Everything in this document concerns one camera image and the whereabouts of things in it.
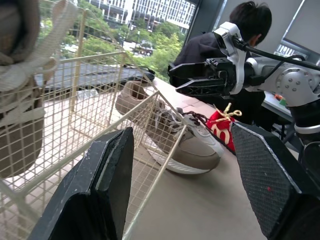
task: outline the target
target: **green foliage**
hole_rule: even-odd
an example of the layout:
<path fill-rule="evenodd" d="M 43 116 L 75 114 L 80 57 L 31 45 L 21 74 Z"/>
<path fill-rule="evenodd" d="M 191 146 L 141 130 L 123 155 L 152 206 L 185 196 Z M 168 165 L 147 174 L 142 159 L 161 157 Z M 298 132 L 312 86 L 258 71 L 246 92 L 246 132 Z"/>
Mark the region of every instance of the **green foliage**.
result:
<path fill-rule="evenodd" d="M 97 18 L 103 20 L 103 14 L 102 10 L 91 3 L 87 2 L 86 0 L 78 0 L 78 5 L 79 8 L 82 9 L 89 9 L 91 12 L 93 12 L 94 15 L 96 15 Z"/>
<path fill-rule="evenodd" d="M 43 19 L 51 18 L 51 8 L 57 0 L 39 1 L 40 17 Z"/>
<path fill-rule="evenodd" d="M 136 25 L 136 27 L 138 29 L 146 29 L 147 28 L 147 23 L 146 23 L 145 19 L 142 17 L 135 20 L 134 25 Z"/>
<path fill-rule="evenodd" d="M 76 45 L 77 44 L 77 39 L 76 39 L 75 36 L 68 34 L 63 39 L 63 44 L 65 44 L 65 45 Z"/>
<path fill-rule="evenodd" d="M 96 54 L 107 54 L 115 51 L 115 46 L 109 42 L 96 37 L 88 37 L 83 43 L 83 56 Z"/>
<path fill-rule="evenodd" d="M 50 18 L 50 9 L 52 5 L 47 2 L 45 2 L 45 4 L 43 1 L 41 2 L 42 3 L 40 6 L 42 6 L 42 8 L 40 10 L 42 16 Z M 110 33 L 118 42 L 120 42 L 120 39 L 124 38 L 127 42 L 138 42 L 139 44 L 142 41 L 145 41 L 145 43 L 141 45 L 142 47 L 149 48 L 152 44 L 152 47 L 154 48 L 151 56 L 134 57 L 132 52 L 127 52 L 128 55 L 134 57 L 134 61 L 138 66 L 148 66 L 150 69 L 155 71 L 158 78 L 168 82 L 168 64 L 172 63 L 176 59 L 185 40 L 185 36 L 180 32 L 178 26 L 170 22 L 164 22 L 159 24 L 155 28 L 154 32 L 149 32 L 146 30 L 147 26 L 144 19 L 139 18 L 134 22 L 134 24 L 137 26 L 137 28 L 134 30 L 129 30 L 127 25 L 122 25 L 119 28 L 112 29 L 104 21 L 102 10 L 85 0 L 78 0 L 78 6 L 83 9 L 90 9 L 99 19 L 96 20 L 95 18 L 91 18 L 90 14 L 89 17 L 86 18 L 86 39 L 84 39 L 83 42 L 82 56 L 105 54 L 116 51 L 116 47 L 113 44 L 101 39 L 101 37 L 108 37 L 108 35 L 104 33 L 105 31 Z M 80 14 L 78 20 L 73 26 L 76 31 L 70 32 L 64 38 L 64 45 L 77 45 L 77 39 L 75 36 L 80 28 L 81 17 L 82 16 Z M 51 29 L 52 21 L 50 19 L 42 19 L 41 23 L 45 26 L 45 28 L 41 30 L 40 37 L 44 37 Z M 73 58 L 76 56 L 76 53 L 69 52 L 64 47 L 61 48 L 61 52 L 63 56 L 67 58 Z M 117 56 L 115 60 L 108 58 L 105 61 L 105 64 L 113 65 L 116 62 L 119 63 L 119 57 L 121 56 Z"/>
<path fill-rule="evenodd" d="M 176 59 L 183 42 L 179 41 L 177 34 L 173 34 L 170 38 L 163 35 L 156 40 L 156 45 L 157 48 L 153 51 L 152 56 L 137 57 L 134 60 L 139 66 L 148 66 L 155 71 L 158 78 L 168 82 L 168 64 Z"/>
<path fill-rule="evenodd" d="M 142 41 L 151 42 L 152 37 L 148 30 L 136 28 L 129 32 L 126 41 L 140 44 Z"/>
<path fill-rule="evenodd" d="M 177 25 L 174 25 L 173 23 L 168 21 L 165 21 L 164 23 L 161 23 L 158 26 L 156 26 L 155 32 L 162 33 L 168 38 L 170 38 L 173 34 L 182 34 Z"/>

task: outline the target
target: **person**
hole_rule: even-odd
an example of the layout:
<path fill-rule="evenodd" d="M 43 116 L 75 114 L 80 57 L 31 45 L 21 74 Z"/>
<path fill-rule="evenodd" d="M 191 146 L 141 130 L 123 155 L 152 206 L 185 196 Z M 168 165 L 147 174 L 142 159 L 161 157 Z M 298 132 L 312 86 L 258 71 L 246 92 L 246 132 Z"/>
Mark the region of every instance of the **person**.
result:
<path fill-rule="evenodd" d="M 255 47 L 261 43 L 272 24 L 272 13 L 266 4 L 256 4 L 248 1 L 239 4 L 230 14 L 229 22 L 236 24 L 240 30 L 242 38 Z M 220 51 L 217 40 L 212 32 L 204 33 L 192 38 L 181 50 L 174 61 L 174 65 L 200 63 L 209 58 L 225 58 Z M 174 87 L 181 86 L 188 82 L 187 79 L 175 78 L 171 81 Z M 197 97 L 200 101 L 215 105 L 219 110 L 224 110 L 228 103 L 232 103 L 230 111 L 240 110 L 242 116 L 235 116 L 235 119 L 245 123 L 252 124 L 255 116 L 259 114 L 261 104 L 265 99 L 265 93 L 249 92 L 242 89 L 238 94 L 232 95 L 230 99 L 216 97 Z"/>

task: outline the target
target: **black jacket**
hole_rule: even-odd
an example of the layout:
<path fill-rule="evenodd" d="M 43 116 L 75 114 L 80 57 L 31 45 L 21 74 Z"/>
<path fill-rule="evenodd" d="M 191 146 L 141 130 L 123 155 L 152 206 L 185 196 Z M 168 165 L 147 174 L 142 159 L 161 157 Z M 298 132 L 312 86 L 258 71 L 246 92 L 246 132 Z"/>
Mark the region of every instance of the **black jacket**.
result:
<path fill-rule="evenodd" d="M 220 51 L 215 35 L 211 32 L 192 38 L 181 50 L 180 54 L 174 61 L 174 65 L 201 63 L 210 58 L 225 58 L 226 56 Z M 175 78 L 170 83 L 174 87 L 179 87 L 188 82 L 188 79 Z M 251 124 L 258 114 L 261 104 L 265 99 L 264 92 L 248 92 L 243 89 L 238 94 L 232 95 L 232 99 L 223 99 L 222 97 L 197 97 L 200 101 L 207 104 L 214 104 L 218 109 L 224 110 L 228 103 L 231 102 L 231 111 L 240 110 L 242 116 L 236 119 Z"/>

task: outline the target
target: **black cable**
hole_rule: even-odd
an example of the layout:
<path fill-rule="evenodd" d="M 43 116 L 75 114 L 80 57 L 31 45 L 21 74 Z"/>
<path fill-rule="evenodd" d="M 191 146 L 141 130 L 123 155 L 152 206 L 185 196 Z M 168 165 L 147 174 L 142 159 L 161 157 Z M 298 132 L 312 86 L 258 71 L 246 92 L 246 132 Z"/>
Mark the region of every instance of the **black cable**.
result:
<path fill-rule="evenodd" d="M 285 62 L 285 63 L 289 63 L 289 64 L 295 64 L 295 65 L 298 65 L 298 66 L 301 66 L 301 67 L 305 67 L 305 68 L 308 68 L 308 69 L 313 69 L 313 70 L 316 70 L 316 71 L 320 71 L 320 67 L 318 67 L 316 65 L 313 65 L 311 63 L 289 59 L 288 57 L 274 55 L 274 54 L 271 54 L 271 53 L 268 53 L 268 52 L 265 52 L 265 51 L 261 51 L 261 50 L 255 49 L 255 48 L 253 48 L 251 46 L 248 46 L 248 45 L 245 46 L 245 50 L 249 51 L 249 52 L 252 52 L 254 54 L 269 58 L 269 59 L 273 59 L 273 60 L 277 60 L 277 61 L 281 61 L 281 62 Z"/>
<path fill-rule="evenodd" d="M 293 59 L 290 59 L 288 57 L 278 56 L 278 55 L 274 55 L 272 53 L 268 53 L 268 52 L 265 52 L 265 51 L 261 51 L 261 50 L 255 49 L 255 48 L 249 46 L 249 44 L 247 42 L 245 42 L 243 39 L 238 38 L 236 36 L 233 36 L 232 39 L 233 39 L 233 44 L 235 45 L 235 47 L 240 49 L 240 50 L 242 50 L 242 51 L 245 51 L 245 52 L 249 51 L 251 53 L 254 53 L 254 54 L 269 58 L 269 59 L 273 59 L 273 60 L 277 60 L 277 61 L 285 62 L 285 63 L 289 63 L 289 64 L 295 64 L 295 65 L 298 65 L 298 66 L 301 66 L 301 67 L 305 67 L 305 68 L 308 68 L 308 69 L 313 69 L 313 70 L 316 70 L 316 71 L 320 71 L 320 67 L 318 67 L 318 66 L 316 66 L 314 64 L 311 64 L 311 63 L 308 63 L 308 62 L 303 62 L 303 61 L 298 61 L 298 60 L 293 60 Z"/>
<path fill-rule="evenodd" d="M 302 61 L 305 61 L 305 57 L 302 55 L 292 55 L 292 56 L 288 56 L 285 59 L 301 59 Z M 282 64 L 284 64 L 285 61 L 281 61 L 279 62 L 273 69 L 271 72 L 269 72 L 264 78 L 267 79 L 269 78 Z"/>

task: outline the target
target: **gold ribbon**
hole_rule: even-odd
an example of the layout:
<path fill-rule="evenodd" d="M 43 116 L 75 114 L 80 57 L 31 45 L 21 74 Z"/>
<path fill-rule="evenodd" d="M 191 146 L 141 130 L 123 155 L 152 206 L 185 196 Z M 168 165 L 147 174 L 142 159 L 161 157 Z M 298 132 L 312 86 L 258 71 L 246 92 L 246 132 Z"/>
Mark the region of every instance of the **gold ribbon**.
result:
<path fill-rule="evenodd" d="M 223 118 L 219 118 L 217 120 L 212 120 L 211 122 L 216 122 L 216 123 L 219 123 L 219 122 L 222 122 L 222 121 L 230 121 L 231 122 L 231 119 L 230 117 L 232 116 L 242 116 L 242 112 L 240 110 L 235 110 L 233 112 L 229 112 L 230 111 L 230 107 L 231 107 L 231 102 L 229 102 L 228 106 L 226 106 L 225 110 L 222 112 L 220 111 L 218 108 L 216 108 L 216 110 L 218 111 L 218 113 L 223 116 Z"/>

